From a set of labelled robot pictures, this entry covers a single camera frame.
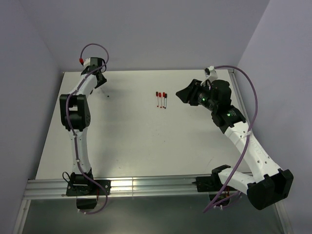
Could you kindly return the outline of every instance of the black joint housing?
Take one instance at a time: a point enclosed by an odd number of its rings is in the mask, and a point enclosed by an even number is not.
[[[70,131],[70,127],[67,121],[66,115],[66,101],[69,94],[62,94],[59,97],[59,105],[60,105],[60,117],[62,125]],[[74,129],[79,129],[79,131],[83,131],[86,127],[90,125],[91,115],[87,102],[86,95],[73,95],[69,100],[69,108],[76,106],[77,110],[69,110],[69,119]]]
[[[86,174],[90,179],[93,179],[92,169]],[[74,186],[83,186],[87,188],[87,191],[92,191],[95,184],[89,181],[82,174],[75,174],[74,172],[70,175],[70,181]]]
[[[219,191],[223,185],[220,181],[218,174],[227,168],[230,168],[230,166],[223,165],[223,166],[220,166],[220,167],[213,169],[211,176],[198,176],[198,177],[196,177],[196,181],[193,182],[193,184],[195,184],[197,186],[197,191],[199,193],[200,192]]]
[[[214,80],[211,87],[200,86],[201,81],[193,79],[185,89],[176,93],[183,103],[202,105],[210,110],[212,119],[222,133],[235,123],[246,122],[242,113],[231,105],[230,84],[225,80]]]
[[[76,207],[79,210],[93,210],[97,206],[98,200],[94,199],[85,199],[85,198],[78,198],[76,199]]]
[[[90,58],[90,65],[87,66],[83,71],[82,71],[82,75],[88,74],[92,71],[94,71],[95,69],[101,67],[103,64],[105,63],[105,60],[102,58],[96,58],[96,57],[91,57]],[[98,69],[96,71],[94,71],[92,73],[92,75],[96,76],[97,78],[97,85],[95,88],[100,87],[101,85],[103,85],[104,83],[107,82],[107,79],[103,76],[103,74],[101,73],[102,69]]]
[[[279,169],[279,173],[273,176],[267,175],[258,183],[248,184],[247,197],[256,209],[262,210],[287,198],[292,183],[290,170]]]
[[[208,68],[205,68],[205,73],[206,73],[206,75],[210,75],[210,71],[209,71],[209,69]]]

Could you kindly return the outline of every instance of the marker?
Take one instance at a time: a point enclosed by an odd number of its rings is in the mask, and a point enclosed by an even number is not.
[[[157,107],[159,107],[158,92],[156,92],[156,97],[157,97],[157,102],[156,102],[156,104],[157,104]]]
[[[159,92],[158,95],[159,95],[159,97],[160,97],[160,107],[162,107],[161,92]]]
[[[165,100],[164,100],[165,109],[167,108],[167,94],[165,94]]]
[[[162,106],[163,108],[165,108],[165,92],[162,92],[162,97],[164,98],[164,105]]]

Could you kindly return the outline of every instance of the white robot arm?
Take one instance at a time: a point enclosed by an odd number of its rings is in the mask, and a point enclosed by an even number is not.
[[[96,72],[90,74],[87,79],[86,76],[93,70],[101,67],[103,62],[104,60],[101,58],[86,59],[83,63],[85,69],[81,73],[79,83],[69,94],[61,95],[59,98],[61,121],[63,126],[65,126],[68,130],[72,144],[73,170],[70,180],[73,185],[91,185],[82,173],[86,174],[90,178],[93,178],[87,151],[87,131],[91,121],[87,98],[94,89],[104,84],[107,80],[101,73],[101,70],[97,70]],[[68,124],[66,114],[66,101],[68,96],[73,93],[74,95],[72,95],[69,100],[69,118],[74,131],[72,131]]]
[[[187,88],[176,95],[191,106],[202,105],[209,109],[216,126],[241,153],[249,139],[244,160],[253,176],[235,171],[228,186],[246,194],[258,210],[285,199],[293,181],[292,173],[289,170],[283,171],[261,147],[252,132],[248,132],[249,125],[244,116],[231,105],[230,84],[217,80],[213,66],[206,68],[205,73],[205,80],[193,79]],[[232,171],[233,168],[228,165],[220,166],[212,171],[212,176],[207,178],[205,184],[212,184],[213,190],[220,189]]]

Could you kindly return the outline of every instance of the white wall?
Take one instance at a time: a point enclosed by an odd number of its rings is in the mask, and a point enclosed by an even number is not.
[[[20,2],[63,71],[80,71],[80,50],[90,42],[108,48],[112,71],[238,64],[269,0]]]
[[[18,1],[1,1],[0,22],[0,233],[8,234],[41,156],[60,72]]]
[[[294,181],[285,199],[295,233],[312,230],[312,1],[271,0],[239,67],[250,75],[259,96],[254,132],[267,152]],[[251,115],[248,82],[239,86]]]

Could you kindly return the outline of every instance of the purple cable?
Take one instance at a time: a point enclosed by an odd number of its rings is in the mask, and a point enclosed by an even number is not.
[[[250,86],[252,87],[252,90],[253,90],[253,95],[254,95],[254,101],[255,101],[255,111],[254,111],[254,116],[253,116],[253,119],[252,121],[250,122],[250,125],[249,125],[249,128],[248,128],[248,132],[252,129],[253,125],[254,125],[254,121],[255,121],[255,118],[257,117],[257,114],[258,114],[258,97],[257,97],[257,93],[255,91],[255,88],[254,88],[254,85],[252,83],[252,81],[250,80],[250,78],[248,77],[248,75],[243,71],[241,70],[240,68],[238,67],[235,67],[235,66],[230,66],[230,65],[222,65],[222,66],[217,66],[217,67],[214,67],[215,69],[220,69],[220,68],[232,68],[232,69],[235,69],[235,70],[238,70],[240,71],[245,77],[246,79],[248,80]],[[216,204],[219,204],[218,202],[215,203],[215,201],[218,199],[218,197],[220,197],[221,193],[224,191],[225,187],[228,185],[229,181],[231,180],[231,178],[233,177],[235,171],[237,170],[238,166],[240,165],[241,161],[243,160],[244,158],[244,155],[247,151],[247,147],[248,147],[248,144],[249,144],[249,139],[250,139],[250,135],[247,135],[246,137],[246,144],[245,144],[245,147],[243,149],[243,152],[241,154],[241,156],[239,157],[236,165],[233,167],[233,170],[232,172],[230,173],[229,177],[227,178],[227,180],[224,182],[222,188],[219,190],[219,192],[215,195],[215,197],[212,199],[212,201],[208,204],[208,206],[203,210],[203,213],[207,212],[211,207],[215,206]]]
[[[232,197],[234,197],[234,196],[236,196],[236,195],[238,195],[238,194],[240,194],[240,193],[241,193],[240,191],[237,191],[237,192],[235,192],[234,194],[232,194],[232,195],[230,195],[230,196],[228,196],[228,197],[226,197],[226,198],[224,198],[224,199],[222,199],[222,200],[217,201],[217,202],[214,204],[214,206],[219,205],[220,203],[222,203],[222,202],[224,202],[224,201],[227,201],[227,200],[231,199]]]
[[[80,212],[82,212],[82,213],[84,213],[84,214],[87,214],[87,215],[92,215],[92,214],[96,214],[96,213],[100,212],[101,210],[104,209],[104,207],[106,206],[107,201],[108,201],[108,194],[107,194],[107,191],[103,188],[103,186],[100,185],[99,183],[97,183],[96,181],[94,181],[93,179],[89,178],[89,177],[83,172],[83,170],[82,170],[82,168],[81,168],[80,162],[78,161],[78,160],[79,160],[79,155],[78,155],[77,134],[76,134],[76,132],[75,132],[73,126],[72,126],[72,123],[70,122],[70,118],[69,118],[69,100],[70,100],[70,98],[71,98],[74,94],[76,94],[76,93],[79,91],[79,89],[81,88],[81,86],[83,85],[83,83],[86,81],[86,79],[87,79],[93,72],[102,69],[102,68],[107,64],[108,59],[109,59],[108,51],[107,51],[102,45],[99,45],[99,44],[96,44],[96,43],[87,44],[87,45],[82,49],[81,54],[80,54],[80,58],[82,58],[82,53],[83,53],[83,51],[85,50],[85,48],[87,48],[87,47],[90,46],[90,45],[97,45],[97,46],[103,48],[103,49],[105,50],[106,54],[107,54],[107,60],[106,60],[106,62],[104,62],[104,64],[103,64],[102,66],[100,66],[100,67],[98,67],[97,69],[94,69],[93,71],[89,72],[89,73],[84,77],[84,79],[80,82],[80,84],[78,85],[77,89],[76,89],[74,92],[72,92],[72,93],[68,96],[68,98],[67,98],[67,100],[66,100],[66,119],[67,119],[67,122],[68,122],[68,126],[69,126],[70,130],[73,132],[73,135],[74,135],[75,154],[76,154],[76,160],[77,160],[78,169],[79,169],[80,173],[81,173],[87,180],[89,180],[90,182],[92,182],[92,183],[94,183],[95,185],[97,185],[100,189],[102,189],[102,190],[104,191],[104,193],[105,193],[105,196],[106,196],[105,202],[104,202],[103,206],[102,206],[100,209],[98,209],[98,210],[96,210],[96,211],[92,211],[92,212],[91,212],[91,211],[88,211],[88,212],[80,211]]]
[[[242,197],[242,192],[238,193],[237,199],[235,199],[234,201],[232,201],[230,204],[228,204],[227,206],[224,206],[223,208],[228,208],[232,205],[234,205],[235,203],[237,203],[239,201],[239,199]]]

